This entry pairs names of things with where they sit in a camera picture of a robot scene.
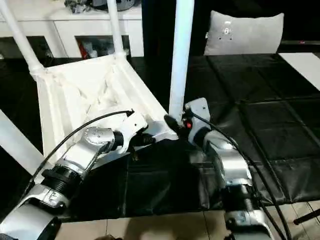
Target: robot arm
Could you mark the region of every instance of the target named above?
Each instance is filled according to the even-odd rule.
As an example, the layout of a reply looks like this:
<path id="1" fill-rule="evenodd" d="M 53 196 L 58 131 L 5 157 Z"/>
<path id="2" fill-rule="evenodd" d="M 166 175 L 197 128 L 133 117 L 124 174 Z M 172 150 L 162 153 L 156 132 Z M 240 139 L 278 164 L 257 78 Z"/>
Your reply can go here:
<path id="1" fill-rule="evenodd" d="M 98 156 L 124 153 L 136 133 L 147 127 L 142 115 L 131 114 L 113 131 L 89 127 L 0 224 L 0 239 L 54 240 L 61 226 L 58 215 L 70 205 Z"/>
<path id="2" fill-rule="evenodd" d="M 182 117 L 189 128 L 188 141 L 202 148 L 213 164 L 225 210 L 225 224 L 231 234 L 228 240 L 273 240 L 264 212 L 252 183 L 248 164 L 235 147 L 235 142 L 227 139 L 203 120 L 209 121 L 210 113 L 205 98 L 199 98 L 185 105 Z"/>

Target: black cable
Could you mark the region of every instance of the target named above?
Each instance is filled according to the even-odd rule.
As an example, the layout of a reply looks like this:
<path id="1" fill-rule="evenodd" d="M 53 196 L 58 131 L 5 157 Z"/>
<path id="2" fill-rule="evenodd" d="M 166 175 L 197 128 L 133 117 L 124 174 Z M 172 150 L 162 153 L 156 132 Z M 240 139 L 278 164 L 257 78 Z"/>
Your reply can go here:
<path id="1" fill-rule="evenodd" d="M 243 151 L 241 151 L 239 148 L 238 148 L 238 145 L 237 143 L 229 136 L 227 136 L 222 130 L 220 130 L 218 127 L 216 127 L 213 123 L 211 123 L 210 121 L 204 119 L 203 117 L 193 113 L 191 110 L 189 110 L 190 114 L 192 114 L 195 118 L 203 121 L 204 123 L 210 125 L 214 130 L 216 130 L 217 132 L 219 132 L 220 134 L 222 134 L 229 142 L 231 142 L 233 144 L 233 146 L 235 147 L 235 149 L 243 156 L 244 159 L 246 159 L 247 161 L 250 162 L 250 164 L 255 168 L 256 172 L 258 173 L 259 177 L 261 178 L 262 182 L 263 182 L 263 185 L 265 186 L 265 189 L 267 190 L 268 194 L 270 195 L 271 197 L 271 201 L 273 203 L 273 205 L 275 206 L 275 209 L 280 217 L 280 220 L 282 222 L 282 225 L 284 227 L 284 231 L 285 231 L 285 234 L 286 234 L 286 237 L 287 237 L 287 240 L 292 240 L 292 237 L 291 237 L 291 233 L 290 233 L 290 230 L 289 230 L 289 226 L 286 222 L 286 219 L 285 219 L 285 216 L 284 214 L 282 213 L 278 203 L 277 203 L 277 200 L 274 196 L 274 194 L 272 193 L 272 190 L 265 178 L 265 176 L 263 175 L 263 173 L 260 171 L 260 169 L 258 168 L 257 164 L 249 157 L 247 156 Z"/>
<path id="2" fill-rule="evenodd" d="M 48 162 L 48 160 L 56 153 L 56 151 L 66 142 L 68 141 L 69 138 L 71 138 L 73 135 L 75 135 L 77 132 L 79 132 L 81 129 L 85 128 L 86 126 L 96 122 L 96 121 L 99 121 L 101 119 L 104 119 L 104 118 L 107 118 L 107 117 L 110 117 L 110 116 L 113 116 L 113 115 L 118 115 L 118 114 L 127 114 L 127 115 L 130 115 L 132 114 L 133 111 L 116 111 L 116 112 L 112 112 L 112 113 L 108 113 L 108 114 L 104 114 L 104 115 L 101 115 L 101 116 L 98 116 L 86 123 L 84 123 L 83 125 L 81 125 L 80 127 L 78 127 L 77 129 L 73 130 L 71 133 L 69 133 L 68 136 L 66 136 L 49 154 L 48 156 L 46 156 L 46 158 L 41 162 L 41 164 L 39 165 L 39 167 L 36 169 L 36 171 L 34 172 L 34 174 L 32 175 L 29 183 L 27 184 L 24 192 L 23 192 L 23 195 L 20 199 L 20 201 L 26 196 L 26 194 L 29 192 L 31 186 L 33 185 L 33 182 L 35 180 L 35 178 L 37 177 L 37 175 L 39 174 L 39 172 L 44 168 L 44 166 L 46 165 L 46 163 Z"/>
<path id="3" fill-rule="evenodd" d="M 280 238 L 282 240 L 287 240 L 285 235 L 282 233 L 280 227 L 278 226 L 278 224 L 276 223 L 276 221 L 274 220 L 274 218 L 271 216 L 270 212 L 266 208 L 265 204 L 262 201 L 260 203 L 261 203 L 261 208 L 263 209 L 263 211 L 264 211 L 265 215 L 267 216 L 267 218 L 270 220 L 271 224 L 274 226 L 274 229 L 279 234 Z"/>
<path id="4" fill-rule="evenodd" d="M 252 183 L 253 183 L 253 187 L 254 187 L 256 193 L 258 193 L 260 199 L 262 199 L 262 194 L 261 194 L 261 192 L 259 192 L 257 184 L 254 181 L 254 179 L 252 179 Z M 269 210 L 266 208 L 266 206 L 265 206 L 265 204 L 263 203 L 262 200 L 260 201 L 260 205 L 261 205 L 261 208 L 264 211 L 265 215 L 267 216 L 267 218 L 270 220 L 271 224 L 273 225 L 274 229 L 279 234 L 281 240 L 287 240 L 286 237 L 284 236 L 282 230 L 280 229 L 280 227 L 276 223 L 275 219 L 271 216 Z"/>

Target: white table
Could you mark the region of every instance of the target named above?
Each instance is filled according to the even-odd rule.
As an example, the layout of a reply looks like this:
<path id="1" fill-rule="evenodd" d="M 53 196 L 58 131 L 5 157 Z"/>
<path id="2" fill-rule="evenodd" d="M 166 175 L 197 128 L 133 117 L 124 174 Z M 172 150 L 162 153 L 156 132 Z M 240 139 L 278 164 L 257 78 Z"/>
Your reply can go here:
<path id="1" fill-rule="evenodd" d="M 311 52 L 280 53 L 279 55 L 320 90 L 320 58 Z"/>

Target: black cylindrical joint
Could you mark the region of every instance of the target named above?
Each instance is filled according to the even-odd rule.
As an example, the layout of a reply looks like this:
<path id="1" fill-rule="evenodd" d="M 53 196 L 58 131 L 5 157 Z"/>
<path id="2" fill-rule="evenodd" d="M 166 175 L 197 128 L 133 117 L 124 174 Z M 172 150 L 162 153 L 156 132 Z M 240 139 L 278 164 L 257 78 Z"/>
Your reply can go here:
<path id="1" fill-rule="evenodd" d="M 208 132 L 210 132 L 211 130 L 207 127 L 203 127 L 201 128 L 194 136 L 193 141 L 195 142 L 195 144 L 197 144 L 200 148 L 203 147 L 204 145 L 204 140 L 205 140 L 205 136 L 207 135 Z"/>
<path id="2" fill-rule="evenodd" d="M 221 191 L 222 203 L 226 212 L 258 210 L 259 201 L 255 190 L 249 185 L 227 186 Z"/>
<path id="3" fill-rule="evenodd" d="M 111 150 L 116 150 L 118 146 L 124 145 L 124 136 L 119 131 L 114 131 L 114 145 Z"/>
<path id="4" fill-rule="evenodd" d="M 54 166 L 53 169 L 44 170 L 42 176 L 44 176 L 42 185 L 56 190 L 68 199 L 72 198 L 76 193 L 82 181 L 77 172 L 61 165 Z"/>

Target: white shelf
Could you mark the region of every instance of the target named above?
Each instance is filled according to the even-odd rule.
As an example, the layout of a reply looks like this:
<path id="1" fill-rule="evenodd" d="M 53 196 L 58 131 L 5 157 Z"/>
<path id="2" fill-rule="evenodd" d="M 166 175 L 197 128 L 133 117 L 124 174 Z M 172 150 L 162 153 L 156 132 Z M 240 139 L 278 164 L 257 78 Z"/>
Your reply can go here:
<path id="1" fill-rule="evenodd" d="M 91 10 L 72 14 L 64 0 L 10 0 L 8 4 L 18 21 L 109 20 L 107 12 Z M 119 20 L 142 20 L 141 4 L 118 12 Z"/>

